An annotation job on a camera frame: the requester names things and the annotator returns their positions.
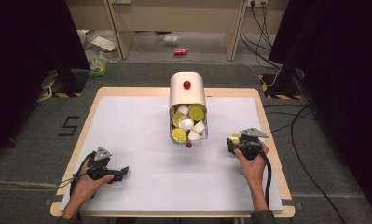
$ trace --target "red can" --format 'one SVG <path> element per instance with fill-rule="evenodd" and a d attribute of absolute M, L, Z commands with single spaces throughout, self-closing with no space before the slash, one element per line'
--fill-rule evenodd
<path fill-rule="evenodd" d="M 176 49 L 174 55 L 186 55 L 186 49 Z"/>

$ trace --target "red knob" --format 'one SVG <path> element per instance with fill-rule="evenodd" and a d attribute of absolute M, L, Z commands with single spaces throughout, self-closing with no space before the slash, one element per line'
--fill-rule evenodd
<path fill-rule="evenodd" d="M 191 82 L 189 82 L 189 81 L 185 81 L 185 83 L 183 83 L 183 87 L 184 87 L 185 89 L 189 89 L 189 88 L 191 87 Z"/>

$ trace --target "sleeve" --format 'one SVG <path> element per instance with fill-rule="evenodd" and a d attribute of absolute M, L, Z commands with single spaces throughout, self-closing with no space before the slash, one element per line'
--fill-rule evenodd
<path fill-rule="evenodd" d="M 58 217 L 55 224 L 82 224 L 83 221 L 77 219 L 66 219 L 63 217 Z"/>
<path fill-rule="evenodd" d="M 251 216 L 252 216 L 253 224 L 275 224 L 276 223 L 275 216 L 270 210 L 256 211 L 256 212 L 253 212 Z"/>

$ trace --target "black curtain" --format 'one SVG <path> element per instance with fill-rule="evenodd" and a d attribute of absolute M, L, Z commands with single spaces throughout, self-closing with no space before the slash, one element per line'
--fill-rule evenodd
<path fill-rule="evenodd" d="M 270 58 L 304 70 L 327 136 L 372 205 L 372 1 L 320 1 L 325 12 L 302 33 L 312 2 L 290 0 Z"/>
<path fill-rule="evenodd" d="M 70 68 L 89 64 L 64 0 L 0 0 L 0 146 L 20 128 L 48 72 L 71 75 Z"/>

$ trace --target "white cup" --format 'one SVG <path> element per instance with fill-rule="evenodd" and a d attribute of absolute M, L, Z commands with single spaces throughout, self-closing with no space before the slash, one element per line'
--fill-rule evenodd
<path fill-rule="evenodd" d="M 191 140 L 191 141 L 200 140 L 200 139 L 202 139 L 202 136 L 200 136 L 200 134 L 191 130 L 191 131 L 189 131 L 188 139 Z"/>
<path fill-rule="evenodd" d="M 194 127 L 192 127 L 192 131 L 196 133 L 202 133 L 204 129 L 205 129 L 205 124 L 203 123 L 202 120 L 198 122 L 196 125 L 194 125 Z"/>
<path fill-rule="evenodd" d="M 188 106 L 180 105 L 179 108 L 177 109 L 177 112 L 180 112 L 184 115 L 188 114 Z"/>
<path fill-rule="evenodd" d="M 182 116 L 179 119 L 179 128 L 181 128 L 183 131 L 188 131 L 194 127 L 194 120 L 187 117 L 187 116 Z"/>

